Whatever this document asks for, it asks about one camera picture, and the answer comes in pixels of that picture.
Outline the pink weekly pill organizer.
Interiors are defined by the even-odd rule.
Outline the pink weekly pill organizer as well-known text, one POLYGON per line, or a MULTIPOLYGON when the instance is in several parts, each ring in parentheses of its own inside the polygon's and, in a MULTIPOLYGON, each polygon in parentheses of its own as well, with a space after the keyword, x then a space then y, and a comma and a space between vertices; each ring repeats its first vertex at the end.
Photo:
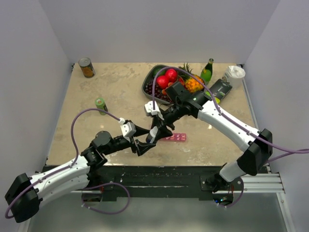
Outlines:
POLYGON ((170 137, 162 138, 161 141, 164 142, 186 142, 186 133, 173 133, 170 137))

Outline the white pill bottle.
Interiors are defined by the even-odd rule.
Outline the white pill bottle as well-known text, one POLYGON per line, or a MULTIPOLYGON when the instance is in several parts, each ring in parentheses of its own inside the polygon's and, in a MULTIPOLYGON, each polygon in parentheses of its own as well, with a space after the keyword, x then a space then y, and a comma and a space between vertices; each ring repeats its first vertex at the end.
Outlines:
POLYGON ((149 131, 149 133, 146 137, 146 142, 150 143, 150 144, 155 143, 155 138, 156 138, 157 132, 158 132, 157 126, 150 129, 150 131, 149 131))

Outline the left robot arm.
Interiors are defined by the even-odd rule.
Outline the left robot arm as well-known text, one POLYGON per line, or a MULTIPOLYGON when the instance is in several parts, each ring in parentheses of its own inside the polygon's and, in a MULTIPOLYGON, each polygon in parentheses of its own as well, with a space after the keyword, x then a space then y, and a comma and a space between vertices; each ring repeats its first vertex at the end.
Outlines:
POLYGON ((88 148, 77 156, 49 171, 28 176, 18 175, 7 193, 7 219, 17 223, 33 217, 45 204, 78 189, 96 189, 100 178, 94 172, 102 167, 106 155, 130 148, 141 156, 155 146, 158 129, 141 128, 131 121, 121 125, 122 135, 112 137, 108 131, 100 131, 88 148))

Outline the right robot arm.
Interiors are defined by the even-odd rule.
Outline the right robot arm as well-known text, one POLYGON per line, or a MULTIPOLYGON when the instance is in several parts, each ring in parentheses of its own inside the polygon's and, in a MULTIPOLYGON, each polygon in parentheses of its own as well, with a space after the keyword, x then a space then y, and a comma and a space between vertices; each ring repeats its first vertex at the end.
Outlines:
POLYGON ((183 116, 193 116, 215 127, 243 152, 237 160, 225 164, 218 173, 207 178, 209 186, 225 190, 238 177, 245 174, 255 176, 272 155, 272 133, 269 130, 259 131, 241 122, 221 107, 216 107, 209 95, 202 91, 191 94, 178 83, 168 87, 167 94, 174 102, 167 110, 160 110, 154 101, 144 106, 146 115, 153 119, 146 138, 148 143, 155 144, 170 137, 175 121, 183 116))

